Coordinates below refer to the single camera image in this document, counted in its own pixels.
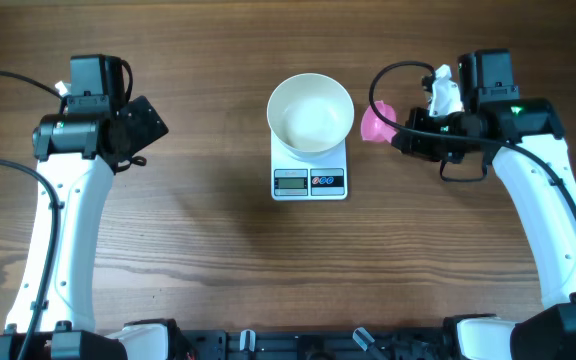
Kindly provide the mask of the pink measuring scoop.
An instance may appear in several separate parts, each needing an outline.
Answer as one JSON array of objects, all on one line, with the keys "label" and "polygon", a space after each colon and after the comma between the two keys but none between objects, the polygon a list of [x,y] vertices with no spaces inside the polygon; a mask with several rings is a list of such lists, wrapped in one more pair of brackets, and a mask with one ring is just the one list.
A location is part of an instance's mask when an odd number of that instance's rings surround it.
[{"label": "pink measuring scoop", "polygon": [[[389,121],[397,122],[396,112],[390,105],[383,101],[376,101],[375,105]],[[390,143],[396,135],[396,129],[381,120],[371,107],[366,109],[362,117],[360,132],[363,141],[373,143]]]}]

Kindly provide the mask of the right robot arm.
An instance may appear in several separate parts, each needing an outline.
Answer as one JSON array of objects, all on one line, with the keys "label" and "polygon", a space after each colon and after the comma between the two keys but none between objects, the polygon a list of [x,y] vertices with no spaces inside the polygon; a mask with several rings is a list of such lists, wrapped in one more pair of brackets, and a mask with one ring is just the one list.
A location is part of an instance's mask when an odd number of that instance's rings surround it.
[{"label": "right robot arm", "polygon": [[505,49],[429,67],[421,81],[426,108],[414,109],[393,145],[440,165],[482,154],[508,191],[534,257],[543,310],[521,322],[494,315],[446,320],[463,359],[576,359],[576,181],[565,131],[553,105],[524,98]]}]

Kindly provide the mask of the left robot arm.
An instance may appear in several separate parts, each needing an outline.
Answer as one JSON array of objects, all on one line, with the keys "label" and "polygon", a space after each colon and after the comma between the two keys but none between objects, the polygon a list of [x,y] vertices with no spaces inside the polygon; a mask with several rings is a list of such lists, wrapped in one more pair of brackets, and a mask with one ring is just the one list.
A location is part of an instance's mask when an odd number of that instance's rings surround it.
[{"label": "left robot arm", "polygon": [[0,359],[174,359],[184,343],[173,320],[127,323],[96,333],[92,280],[99,226],[116,174],[143,166],[140,151],[167,134],[149,101],[133,98],[127,61],[109,55],[70,60],[69,83],[53,95],[55,114],[32,134],[38,198],[28,257],[0,334]]}]

